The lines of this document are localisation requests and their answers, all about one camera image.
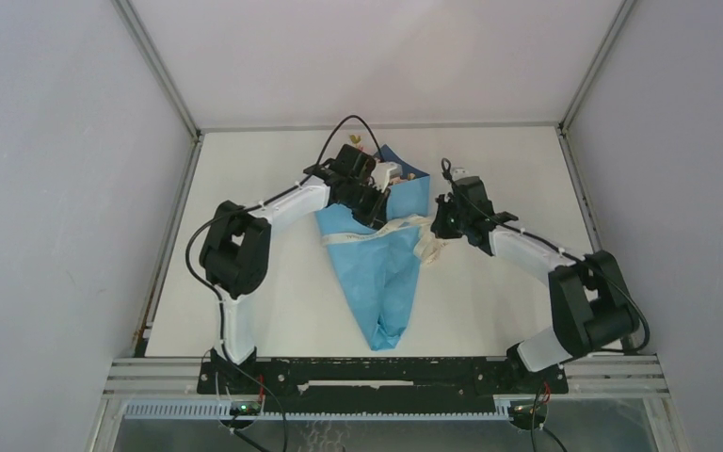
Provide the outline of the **blue wrapping paper sheet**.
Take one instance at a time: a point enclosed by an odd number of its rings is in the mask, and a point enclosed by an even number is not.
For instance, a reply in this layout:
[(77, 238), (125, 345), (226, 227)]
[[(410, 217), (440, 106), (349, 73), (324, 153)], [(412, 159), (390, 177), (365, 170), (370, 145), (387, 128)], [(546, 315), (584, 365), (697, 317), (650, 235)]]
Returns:
[(395, 348), (409, 324), (416, 293), (421, 260), (414, 249), (420, 228), (406, 224), (381, 235), (339, 204), (316, 212), (315, 219), (324, 239), (340, 233), (373, 236), (328, 243), (327, 252), (367, 346), (373, 351)]

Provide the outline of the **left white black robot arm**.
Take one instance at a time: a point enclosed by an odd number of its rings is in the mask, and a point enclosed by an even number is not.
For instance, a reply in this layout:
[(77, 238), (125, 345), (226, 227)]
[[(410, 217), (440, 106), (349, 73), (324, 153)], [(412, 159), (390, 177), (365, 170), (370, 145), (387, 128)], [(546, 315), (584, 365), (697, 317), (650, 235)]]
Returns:
[(282, 193), (249, 206), (225, 201), (201, 226), (199, 280), (217, 296), (214, 351), (226, 361), (219, 375), (223, 384), (243, 393), (256, 381), (257, 369), (247, 361), (256, 351), (249, 303), (265, 279), (273, 235), (334, 204), (378, 230), (385, 224), (391, 181), (401, 173), (400, 164), (345, 145), (335, 157), (305, 169), (303, 179)]

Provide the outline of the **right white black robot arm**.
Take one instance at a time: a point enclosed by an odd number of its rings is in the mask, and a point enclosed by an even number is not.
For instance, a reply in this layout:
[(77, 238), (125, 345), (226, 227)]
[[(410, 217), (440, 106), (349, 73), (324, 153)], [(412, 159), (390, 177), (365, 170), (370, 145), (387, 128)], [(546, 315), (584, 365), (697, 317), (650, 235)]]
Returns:
[(576, 257), (518, 227), (513, 214), (495, 211), (479, 177), (446, 175), (445, 179), (451, 191), (436, 200), (432, 233), (440, 239), (464, 238), (548, 289), (550, 327), (506, 353), (506, 378), (512, 388), (532, 391), (542, 382), (545, 369), (603, 351), (644, 327), (612, 254), (597, 251)]

